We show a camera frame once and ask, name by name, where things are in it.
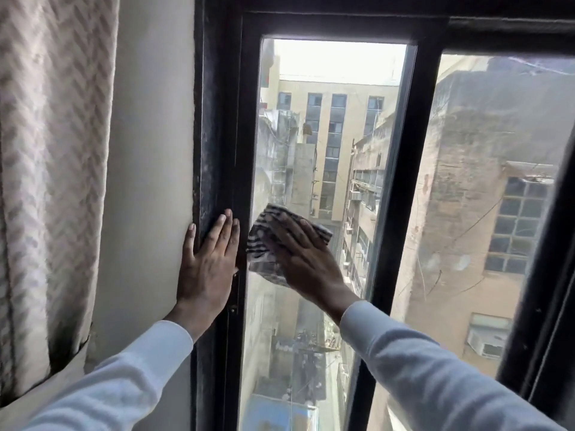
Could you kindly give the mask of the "person's left hand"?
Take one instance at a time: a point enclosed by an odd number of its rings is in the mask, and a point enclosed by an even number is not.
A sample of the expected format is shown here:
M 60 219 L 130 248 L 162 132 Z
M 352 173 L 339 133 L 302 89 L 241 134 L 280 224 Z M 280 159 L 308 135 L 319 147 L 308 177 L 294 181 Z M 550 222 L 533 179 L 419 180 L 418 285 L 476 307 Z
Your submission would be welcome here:
M 184 237 L 176 305 L 168 319 L 181 325 L 194 340 L 200 338 L 212 325 L 223 311 L 231 293 L 233 276 L 237 271 L 236 256 L 240 237 L 239 221 L 233 219 L 232 260 L 217 253 L 218 218 L 198 252 L 194 252 L 194 260 L 188 267 L 185 267 Z

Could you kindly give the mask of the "person's right hand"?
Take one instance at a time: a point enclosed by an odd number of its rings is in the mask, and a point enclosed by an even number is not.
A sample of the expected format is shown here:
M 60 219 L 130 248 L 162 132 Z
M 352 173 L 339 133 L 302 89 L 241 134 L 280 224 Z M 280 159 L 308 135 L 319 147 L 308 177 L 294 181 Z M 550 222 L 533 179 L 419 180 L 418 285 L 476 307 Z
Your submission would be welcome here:
M 275 254 L 292 289 L 324 311 L 336 325 L 350 305 L 361 300 L 346 286 L 334 256 L 322 242 L 322 248 L 311 245 L 305 232 L 291 217 L 280 221 L 267 217 L 268 231 L 272 231 L 287 247 L 278 246 L 268 236 L 261 239 Z

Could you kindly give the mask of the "black and white striped cloth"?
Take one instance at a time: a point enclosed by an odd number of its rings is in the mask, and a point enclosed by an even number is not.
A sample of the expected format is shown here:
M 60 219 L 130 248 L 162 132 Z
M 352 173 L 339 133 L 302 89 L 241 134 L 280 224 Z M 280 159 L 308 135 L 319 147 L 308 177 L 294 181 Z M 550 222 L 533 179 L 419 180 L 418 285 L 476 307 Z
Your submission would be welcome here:
M 282 216 L 291 217 L 291 219 L 299 224 L 300 219 L 305 219 L 311 224 L 321 236 L 322 242 L 325 246 L 330 247 L 331 239 L 334 233 L 331 229 L 326 228 L 321 224 L 316 224 L 310 219 L 306 219 L 301 215 L 298 215 L 291 210 L 285 208 L 284 206 L 269 203 L 264 208 L 264 210 L 257 216 L 251 229 L 248 233 L 246 256 L 248 262 L 248 268 L 250 272 L 258 274 L 258 248 L 266 248 L 271 253 L 273 253 L 269 247 L 262 241 L 262 236 L 268 236 L 268 238 L 277 243 L 278 246 L 287 250 L 287 247 L 277 238 L 277 236 L 272 232 L 268 231 L 269 221 L 266 220 L 267 217 L 273 217 L 275 220 L 280 221 Z M 278 286 L 284 286 L 286 288 L 291 288 L 288 282 L 286 283 L 273 283 Z

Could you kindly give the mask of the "person's left forearm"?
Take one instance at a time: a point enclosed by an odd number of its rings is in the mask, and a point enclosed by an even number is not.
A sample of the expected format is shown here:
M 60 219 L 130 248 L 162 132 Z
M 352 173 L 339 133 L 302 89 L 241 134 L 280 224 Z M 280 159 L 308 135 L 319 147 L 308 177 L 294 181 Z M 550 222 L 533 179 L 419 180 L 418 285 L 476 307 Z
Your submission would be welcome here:
M 170 312 L 63 390 L 20 431 L 132 431 L 193 350 L 193 336 L 176 316 Z

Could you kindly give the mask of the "person's right forearm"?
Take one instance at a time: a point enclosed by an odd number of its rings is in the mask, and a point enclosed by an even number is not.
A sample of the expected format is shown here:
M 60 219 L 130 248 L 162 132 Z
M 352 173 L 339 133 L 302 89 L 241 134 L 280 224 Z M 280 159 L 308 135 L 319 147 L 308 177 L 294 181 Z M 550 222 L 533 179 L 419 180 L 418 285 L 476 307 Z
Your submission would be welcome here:
M 344 341 L 403 409 L 413 431 L 567 431 L 344 284 L 316 286 L 313 300 L 339 323 Z

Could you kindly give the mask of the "tan multi-storey building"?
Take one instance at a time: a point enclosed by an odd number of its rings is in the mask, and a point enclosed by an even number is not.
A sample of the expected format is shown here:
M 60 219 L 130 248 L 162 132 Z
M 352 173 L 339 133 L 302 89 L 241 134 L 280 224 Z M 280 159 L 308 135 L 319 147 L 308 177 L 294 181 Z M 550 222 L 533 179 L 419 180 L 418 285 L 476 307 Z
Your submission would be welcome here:
M 300 127 L 310 129 L 304 142 L 314 144 L 316 165 L 311 217 L 341 222 L 346 209 L 352 148 L 376 128 L 380 115 L 396 103 L 398 79 L 359 80 L 336 76 L 270 74 L 261 92 L 268 109 L 289 110 Z

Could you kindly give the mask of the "black sliding window sash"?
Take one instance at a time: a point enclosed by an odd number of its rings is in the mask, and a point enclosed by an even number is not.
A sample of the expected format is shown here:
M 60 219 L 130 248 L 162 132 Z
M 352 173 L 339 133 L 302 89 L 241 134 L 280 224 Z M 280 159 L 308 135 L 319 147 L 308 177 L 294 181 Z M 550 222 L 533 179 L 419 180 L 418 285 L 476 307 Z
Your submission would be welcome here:
M 575 17 L 456 16 L 448 30 L 447 49 L 575 56 Z M 498 374 L 501 383 L 563 423 L 575 413 L 575 92 L 566 95 L 573 122 Z
M 448 19 L 423 16 L 343 16 L 300 13 L 236 14 L 226 54 L 226 92 L 234 96 L 226 122 L 218 201 L 234 210 L 241 224 L 240 243 L 249 231 L 255 168 L 256 88 L 259 85 L 261 42 L 265 35 L 296 38 L 339 38 L 357 41 L 407 43 L 399 112 L 392 130 L 391 153 L 386 167 L 383 208 L 376 225 L 378 248 L 370 269 L 368 298 L 377 308 L 390 311 L 399 274 L 400 250 L 405 243 L 409 213 L 416 188 Z

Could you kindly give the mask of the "blue rooftop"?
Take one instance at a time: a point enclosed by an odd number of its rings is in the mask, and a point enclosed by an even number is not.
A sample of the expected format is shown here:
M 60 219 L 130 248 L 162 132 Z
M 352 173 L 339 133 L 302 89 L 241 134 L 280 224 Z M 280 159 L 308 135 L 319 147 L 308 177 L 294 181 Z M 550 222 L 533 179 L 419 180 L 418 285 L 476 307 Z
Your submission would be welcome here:
M 252 394 L 239 431 L 320 431 L 315 406 Z

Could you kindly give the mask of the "beige chevron patterned curtain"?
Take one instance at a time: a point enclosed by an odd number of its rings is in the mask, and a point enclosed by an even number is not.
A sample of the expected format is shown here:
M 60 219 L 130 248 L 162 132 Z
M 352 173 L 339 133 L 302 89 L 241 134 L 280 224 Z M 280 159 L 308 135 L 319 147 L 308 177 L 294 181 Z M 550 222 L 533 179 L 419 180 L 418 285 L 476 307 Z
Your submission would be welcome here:
M 0 0 L 0 407 L 89 337 L 119 0 Z

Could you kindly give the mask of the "brown weathered building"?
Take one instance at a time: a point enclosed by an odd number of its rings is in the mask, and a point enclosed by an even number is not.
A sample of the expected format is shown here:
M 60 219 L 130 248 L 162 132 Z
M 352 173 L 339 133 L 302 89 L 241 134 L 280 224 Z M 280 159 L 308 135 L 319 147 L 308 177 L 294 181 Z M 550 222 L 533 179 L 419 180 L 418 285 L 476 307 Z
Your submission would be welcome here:
M 441 57 L 389 314 L 494 379 L 504 353 L 477 355 L 468 331 L 512 332 L 573 122 L 567 92 L 575 56 Z

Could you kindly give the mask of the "white window air conditioner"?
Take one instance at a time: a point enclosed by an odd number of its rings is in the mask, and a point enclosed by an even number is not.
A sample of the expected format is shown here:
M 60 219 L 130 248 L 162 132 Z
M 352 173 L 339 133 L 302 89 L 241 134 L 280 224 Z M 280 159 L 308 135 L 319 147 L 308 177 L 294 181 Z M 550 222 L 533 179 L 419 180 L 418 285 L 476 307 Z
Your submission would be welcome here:
M 499 360 L 506 347 L 509 333 L 492 327 L 471 326 L 466 343 L 479 356 Z

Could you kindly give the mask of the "black outer window frame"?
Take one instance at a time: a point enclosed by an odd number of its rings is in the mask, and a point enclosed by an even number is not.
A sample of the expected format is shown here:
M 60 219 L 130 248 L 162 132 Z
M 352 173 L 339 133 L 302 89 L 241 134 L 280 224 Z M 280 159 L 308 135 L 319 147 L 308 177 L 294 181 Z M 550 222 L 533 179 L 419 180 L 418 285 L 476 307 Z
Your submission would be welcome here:
M 221 150 L 234 146 L 225 141 L 226 122 L 231 118 L 228 101 L 234 93 L 226 92 L 224 66 L 231 60 L 226 54 L 232 28 L 228 23 L 242 12 L 446 18 L 442 54 L 537 56 L 516 50 L 447 49 L 449 21 L 456 16 L 570 19 L 575 17 L 575 0 L 196 0 L 193 220 L 197 244 L 212 220 L 228 209 L 218 201 L 225 159 Z M 396 103 L 380 115 L 374 131 L 352 148 L 341 222 L 311 217 L 316 151 L 314 144 L 304 142 L 311 130 L 302 129 L 292 111 L 268 109 L 261 92 L 270 74 L 280 73 L 401 83 L 407 48 L 407 43 L 388 38 L 374 42 L 265 35 L 261 42 L 249 230 L 268 203 L 331 229 L 334 235 L 328 249 L 346 286 L 369 302 L 369 274 L 378 248 L 376 225 L 383 211 L 401 85 Z M 193 429 L 239 431 L 249 397 L 259 394 L 317 407 L 320 431 L 411 431 L 405 412 L 375 382 L 330 318 L 293 290 L 250 272 L 245 248 L 240 243 L 239 276 L 227 309 L 208 339 L 198 345 Z

